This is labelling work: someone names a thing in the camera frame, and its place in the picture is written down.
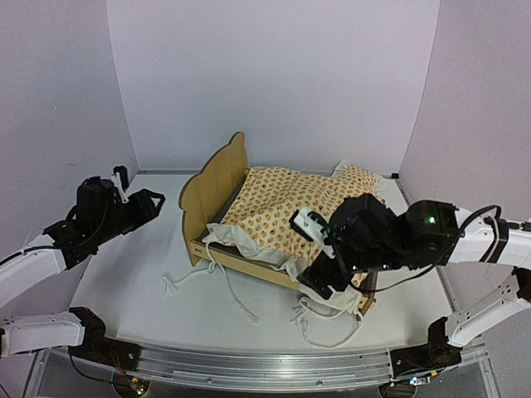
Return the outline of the wooden pet bed frame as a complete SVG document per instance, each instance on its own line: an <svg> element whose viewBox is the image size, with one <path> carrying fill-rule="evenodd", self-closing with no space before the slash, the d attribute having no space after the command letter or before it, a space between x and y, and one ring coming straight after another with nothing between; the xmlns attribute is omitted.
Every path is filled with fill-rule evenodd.
<svg viewBox="0 0 531 398"><path fill-rule="evenodd" d="M222 219L253 168L248 166L245 143L245 134L235 133L181 192L183 237L190 260L194 265L201 259L212 260L228 269L297 290L300 287L297 277L291 281L286 273L275 274L262 261L245 259L236 248L218 243L206 246L202 241L207 235L207 224Z"/></svg>

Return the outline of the duck print mattress cushion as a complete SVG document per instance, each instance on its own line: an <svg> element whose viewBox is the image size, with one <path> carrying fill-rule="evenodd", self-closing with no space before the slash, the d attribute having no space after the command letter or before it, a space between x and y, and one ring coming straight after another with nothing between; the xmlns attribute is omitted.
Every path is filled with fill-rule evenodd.
<svg viewBox="0 0 531 398"><path fill-rule="evenodd" d="M262 261L275 274L286 273L294 281L318 256L319 247L290 228L289 219L307 206L328 220L345 198L333 191L331 176L283 167L254 167L222 219L207 224L202 241L206 246L218 243L236 248L245 259ZM363 296L357 289L366 276L354 276L353 286L346 292L333 293L330 299L321 298L308 287L299 287L302 294L291 322L300 328L308 346L328 350L342 347L363 327L359 307ZM309 317L329 326L338 318L349 317L353 324L343 339L322 344L309 338Z"/></svg>

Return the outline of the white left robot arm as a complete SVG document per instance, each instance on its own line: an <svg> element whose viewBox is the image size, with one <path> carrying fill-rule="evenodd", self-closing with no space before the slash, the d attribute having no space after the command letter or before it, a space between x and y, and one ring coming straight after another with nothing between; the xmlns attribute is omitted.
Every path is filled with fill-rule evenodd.
<svg viewBox="0 0 531 398"><path fill-rule="evenodd" d="M121 172L117 167L110 178L85 179L64 219L1 261L2 357L61 346L79 348L93 362L111 355L105 324L88 308L56 303L36 304L22 313L14 309L52 280L86 265L102 245L160 215L165 195L146 188L129 192L129 179Z"/></svg>

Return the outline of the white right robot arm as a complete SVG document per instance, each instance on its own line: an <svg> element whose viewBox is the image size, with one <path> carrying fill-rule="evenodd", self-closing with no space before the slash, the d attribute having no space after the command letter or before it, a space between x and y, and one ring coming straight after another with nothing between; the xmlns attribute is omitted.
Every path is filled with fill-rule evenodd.
<svg viewBox="0 0 531 398"><path fill-rule="evenodd" d="M530 308L530 223L503 218L498 205L467 211L422 200L396 214L375 196L349 197L325 218L303 207L291 228L319 248L298 280L321 298L354 286L354 276L400 269L421 278L436 267L483 265L504 269L502 279L468 308L430 327L417 359L435 367L483 332Z"/></svg>

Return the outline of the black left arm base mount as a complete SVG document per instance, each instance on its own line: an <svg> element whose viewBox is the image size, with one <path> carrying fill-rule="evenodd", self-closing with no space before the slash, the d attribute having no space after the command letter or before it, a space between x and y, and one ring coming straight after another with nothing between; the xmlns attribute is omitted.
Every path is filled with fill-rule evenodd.
<svg viewBox="0 0 531 398"><path fill-rule="evenodd" d="M141 346L132 342L107 337L102 319L85 307L69 308L85 328L81 345L69 347L68 352L76 358L115 366L123 371L133 371L139 364Z"/></svg>

